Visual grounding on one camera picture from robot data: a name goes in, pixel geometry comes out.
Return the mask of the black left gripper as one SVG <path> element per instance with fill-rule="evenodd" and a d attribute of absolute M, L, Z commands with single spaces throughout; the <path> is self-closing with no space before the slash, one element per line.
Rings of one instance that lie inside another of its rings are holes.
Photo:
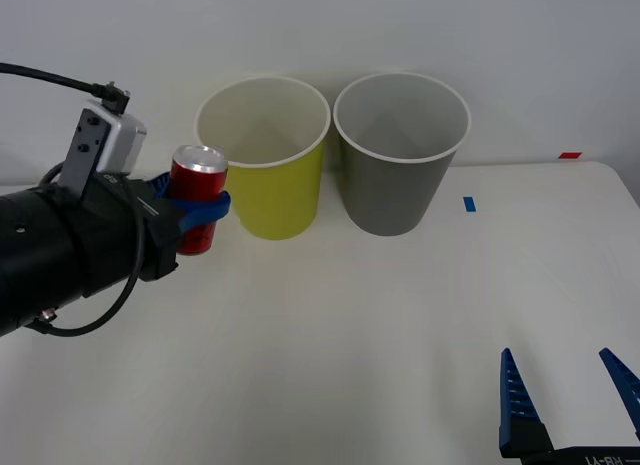
<path fill-rule="evenodd" d="M 213 201 L 166 199 L 170 173 L 128 184 L 140 206 L 145 243 L 139 278 L 159 280 L 177 268 L 176 257 L 200 255 L 212 245 L 216 223 L 230 209 L 231 197 L 221 192 Z M 136 227 L 130 202 L 115 175 L 96 174 L 81 208 L 74 213 L 84 266 L 82 295 L 88 298 L 127 279 L 136 256 Z"/>

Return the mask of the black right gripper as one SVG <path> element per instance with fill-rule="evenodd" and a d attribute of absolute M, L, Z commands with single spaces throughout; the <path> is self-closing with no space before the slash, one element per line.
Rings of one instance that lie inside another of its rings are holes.
<path fill-rule="evenodd" d="M 623 405 L 640 433 L 639 378 L 609 348 L 599 352 Z M 511 350 L 505 348 L 500 363 L 499 451 L 505 459 L 522 464 L 638 465 L 638 446 L 572 446 L 553 450 L 519 373 Z"/>

